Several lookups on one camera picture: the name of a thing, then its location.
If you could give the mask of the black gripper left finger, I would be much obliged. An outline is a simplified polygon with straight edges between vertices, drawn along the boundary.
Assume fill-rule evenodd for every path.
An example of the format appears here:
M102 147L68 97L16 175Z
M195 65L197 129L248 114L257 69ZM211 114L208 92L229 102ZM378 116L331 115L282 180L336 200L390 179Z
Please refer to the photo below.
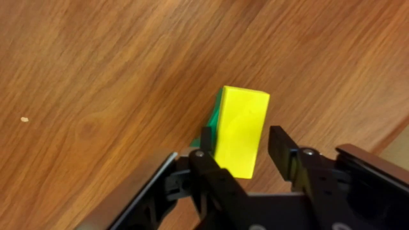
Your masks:
M192 195L199 213L195 230L249 230L248 195L232 175L213 158L215 134L200 130L199 145L189 154Z

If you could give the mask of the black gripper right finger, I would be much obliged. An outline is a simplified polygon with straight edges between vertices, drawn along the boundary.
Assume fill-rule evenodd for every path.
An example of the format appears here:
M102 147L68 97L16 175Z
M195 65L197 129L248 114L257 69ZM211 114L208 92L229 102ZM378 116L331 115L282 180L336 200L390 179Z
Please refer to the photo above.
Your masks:
M339 213L331 211L330 206L337 203L339 191L319 153L313 148L299 147L281 126L271 126L268 154L281 176L291 183L291 189L308 198L319 227L333 230Z

